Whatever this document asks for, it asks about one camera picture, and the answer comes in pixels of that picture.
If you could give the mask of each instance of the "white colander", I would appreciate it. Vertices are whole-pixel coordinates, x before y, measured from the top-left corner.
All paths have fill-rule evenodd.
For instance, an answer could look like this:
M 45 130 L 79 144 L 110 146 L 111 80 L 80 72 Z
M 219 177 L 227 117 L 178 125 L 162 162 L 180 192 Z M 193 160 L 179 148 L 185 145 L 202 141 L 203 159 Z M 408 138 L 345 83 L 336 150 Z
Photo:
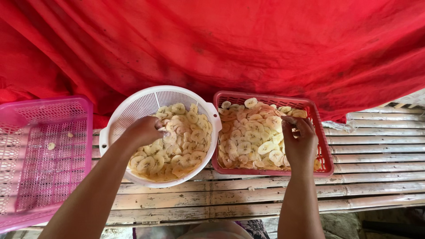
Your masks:
M 181 87 L 171 85 L 154 86 L 134 93 L 122 102 L 112 114 L 106 128 L 100 131 L 99 148 L 100 155 L 103 156 L 108 148 L 113 144 L 125 129 L 136 120 L 155 114 L 159 107 L 170 106 L 176 103 L 183 103 L 186 110 L 190 109 L 192 103 L 198 106 L 198 114 L 205 114 L 212 125 L 211 144 L 207 151 L 207 156 L 201 164 L 182 178 L 153 182 L 139 177 L 131 172 L 127 167 L 124 178 L 130 182 L 150 188 L 165 188 L 180 184 L 189 180 L 207 165 L 217 146 L 218 132 L 221 130 L 221 121 L 218 112 L 212 103 L 205 102 L 199 95 Z

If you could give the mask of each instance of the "red fabric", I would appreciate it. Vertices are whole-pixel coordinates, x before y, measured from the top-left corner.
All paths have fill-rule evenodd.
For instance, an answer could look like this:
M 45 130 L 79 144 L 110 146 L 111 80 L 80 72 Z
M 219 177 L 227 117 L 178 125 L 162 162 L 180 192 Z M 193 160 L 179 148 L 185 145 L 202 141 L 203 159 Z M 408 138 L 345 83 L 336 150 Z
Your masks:
M 0 102 L 84 94 L 110 115 L 167 84 L 310 98 L 340 120 L 425 87 L 422 0 L 2 0 L 0 17 Z

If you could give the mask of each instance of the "colander handle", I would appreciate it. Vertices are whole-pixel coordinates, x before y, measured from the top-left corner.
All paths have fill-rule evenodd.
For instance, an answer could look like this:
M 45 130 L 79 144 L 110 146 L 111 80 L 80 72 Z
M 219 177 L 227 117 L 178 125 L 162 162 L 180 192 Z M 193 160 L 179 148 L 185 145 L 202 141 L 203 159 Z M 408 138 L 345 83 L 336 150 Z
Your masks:
M 216 133 L 218 133 L 223 128 L 223 126 L 221 125 L 220 117 L 218 116 L 218 111 L 212 103 L 207 102 L 205 106 L 208 108 L 208 110 L 212 112 L 212 115 L 210 117 L 211 124 L 213 125 L 212 127 L 216 130 Z
M 100 156 L 103 156 L 106 151 L 109 148 L 109 144 L 108 144 L 108 134 L 109 134 L 109 129 L 108 127 L 103 128 L 100 133 L 99 133 L 99 151 L 100 151 Z

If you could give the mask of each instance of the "bamboo bench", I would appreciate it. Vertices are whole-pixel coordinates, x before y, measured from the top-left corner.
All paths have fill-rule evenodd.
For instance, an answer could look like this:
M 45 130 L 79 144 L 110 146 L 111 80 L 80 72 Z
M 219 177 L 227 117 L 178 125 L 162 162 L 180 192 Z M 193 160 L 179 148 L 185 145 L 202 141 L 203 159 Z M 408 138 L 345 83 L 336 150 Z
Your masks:
M 353 133 L 325 128 L 335 171 L 315 179 L 320 212 L 425 205 L 423 113 L 377 107 L 351 113 L 358 127 Z M 99 131 L 93 131 L 93 166 L 100 158 Z M 144 188 L 123 179 L 106 228 L 278 217 L 288 181 L 280 176 L 222 175 L 210 163 L 191 180 L 170 188 Z

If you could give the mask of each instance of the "plastic basket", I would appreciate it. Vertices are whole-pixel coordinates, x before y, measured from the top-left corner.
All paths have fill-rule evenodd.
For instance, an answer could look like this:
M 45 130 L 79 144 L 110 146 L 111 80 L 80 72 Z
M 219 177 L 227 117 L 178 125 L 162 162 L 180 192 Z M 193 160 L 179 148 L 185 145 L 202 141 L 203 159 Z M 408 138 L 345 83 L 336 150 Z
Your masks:
M 308 118 L 312 120 L 313 125 L 316 129 L 316 134 L 319 139 L 318 156 L 317 159 L 321 163 L 319 170 L 315 171 L 314 176 L 330 176 L 334 172 L 334 164 L 332 161 L 331 152 L 326 140 L 325 132 L 320 121 L 320 116 L 317 111 L 316 105 L 308 99 L 276 96 L 276 95 L 265 95 L 265 94 L 250 94 L 233 91 L 219 91 L 214 95 L 213 104 L 217 108 L 224 101 L 230 101 L 232 104 L 243 105 L 245 100 L 249 98 L 257 98 L 259 102 L 266 103 L 268 105 L 275 104 L 277 107 L 290 106 L 291 108 L 297 108 L 307 111 Z M 212 159 L 213 168 L 221 174 L 247 174 L 247 175 L 272 175 L 272 176 L 290 176 L 291 171 L 284 170 L 266 170 L 266 169 L 238 169 L 238 168 L 222 168 L 217 161 L 217 151 L 214 153 Z
M 195 176 L 207 165 L 214 154 L 218 132 L 221 130 L 221 121 L 212 103 L 205 102 L 205 100 L 194 92 L 177 86 L 160 85 L 146 88 L 134 93 L 122 102 L 112 114 L 107 127 L 100 131 L 100 155 L 105 154 L 107 149 L 124 133 L 125 129 L 136 120 L 155 114 L 159 107 L 170 106 L 176 103 L 183 103 L 186 110 L 190 109 L 192 103 L 196 104 L 198 106 L 198 114 L 205 114 L 211 123 L 213 129 L 211 133 L 211 146 L 207 151 L 206 157 L 197 168 L 179 179 L 154 182 L 133 174 L 129 167 L 127 167 L 124 178 L 130 182 L 150 188 L 166 188 L 180 184 Z
M 50 220 L 91 169 L 92 124 L 82 96 L 0 105 L 0 233 Z

